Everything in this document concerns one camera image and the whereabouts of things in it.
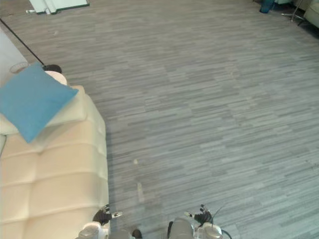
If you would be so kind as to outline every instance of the floor lamp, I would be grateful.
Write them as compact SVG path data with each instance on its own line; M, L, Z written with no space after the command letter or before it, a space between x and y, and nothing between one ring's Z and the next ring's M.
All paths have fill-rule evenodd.
M42 68L45 71L56 71L62 73L62 69L58 65L45 65L43 61L41 61L40 58L37 57L37 55L17 36L17 34L15 34L15 32L1 18L0 22L23 44L23 46L26 47L26 49L29 50L29 52L31 52L31 54L42 64Z

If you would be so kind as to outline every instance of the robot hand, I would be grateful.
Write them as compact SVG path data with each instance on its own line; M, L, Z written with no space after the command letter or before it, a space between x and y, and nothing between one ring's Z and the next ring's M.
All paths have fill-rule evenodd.
M200 211L201 214L191 214L189 212L185 212L185 215L188 217L193 218L194 220L196 220L197 222L200 223L200 227L204 224L204 223L211 223L213 224L213 216L211 215L210 211L203 205L200 205Z
M110 213L109 205L104 205L93 217L94 222L99 222L102 226L108 223L111 219L120 217L122 212Z

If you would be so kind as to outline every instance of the cream leather sofa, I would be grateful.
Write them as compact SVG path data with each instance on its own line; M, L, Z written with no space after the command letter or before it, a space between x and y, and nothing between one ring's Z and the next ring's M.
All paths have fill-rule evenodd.
M75 88L30 144L0 115L1 239L74 239L108 203L105 124Z

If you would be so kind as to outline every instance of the black cable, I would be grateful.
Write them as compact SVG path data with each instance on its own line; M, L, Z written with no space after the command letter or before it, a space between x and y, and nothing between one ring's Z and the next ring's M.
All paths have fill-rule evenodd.
M36 56L36 54L34 54L33 51L31 51L31 49L17 36L17 34L15 34L15 32L0 18L0 22L5 25L6 28L8 28L8 30L26 47L26 49L29 50L29 52L32 53L32 55L44 66L44 63Z
M229 239L233 239L233 238L231 238L231 235L230 235L227 231L225 231L225 230L222 229L221 232L222 232L222 233L225 233L226 235L228 235Z

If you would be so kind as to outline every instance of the lamp base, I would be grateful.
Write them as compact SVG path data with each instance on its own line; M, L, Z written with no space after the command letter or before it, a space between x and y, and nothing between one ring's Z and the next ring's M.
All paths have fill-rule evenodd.
M44 71L56 71L62 73L62 69L58 65L45 65L42 68Z

